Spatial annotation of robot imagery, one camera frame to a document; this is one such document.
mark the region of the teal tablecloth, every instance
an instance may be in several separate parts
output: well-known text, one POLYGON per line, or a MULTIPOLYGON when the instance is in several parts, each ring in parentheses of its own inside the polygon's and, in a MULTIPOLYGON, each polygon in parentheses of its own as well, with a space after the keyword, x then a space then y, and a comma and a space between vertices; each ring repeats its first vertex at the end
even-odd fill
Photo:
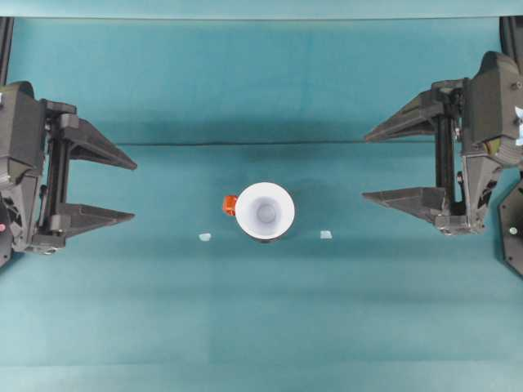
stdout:
MULTIPOLYGON (((78 104, 139 168, 74 163, 71 202, 136 219, 0 271, 0 390, 523 388, 523 281, 493 214, 485 235, 446 238, 360 197, 432 185, 431 144, 357 140, 432 81, 472 76, 498 48, 496 19, 15 33, 10 79, 78 104), (261 180, 297 204, 269 245, 221 212, 261 180)), ((504 173, 495 198, 516 180, 504 173)))

